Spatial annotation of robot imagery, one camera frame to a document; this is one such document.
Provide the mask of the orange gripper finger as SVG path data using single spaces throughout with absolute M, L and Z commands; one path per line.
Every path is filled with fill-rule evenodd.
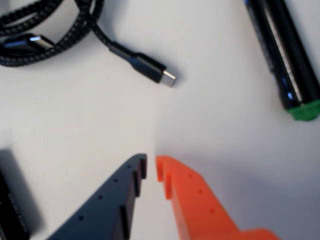
M 278 239 L 267 229 L 239 229 L 205 179 L 179 160 L 156 156 L 156 172 L 165 198 L 171 201 L 181 240 Z

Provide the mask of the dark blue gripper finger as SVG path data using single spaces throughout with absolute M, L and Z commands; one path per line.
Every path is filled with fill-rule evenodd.
M 133 155 L 49 239 L 130 239 L 135 200 L 146 177 L 147 155 Z

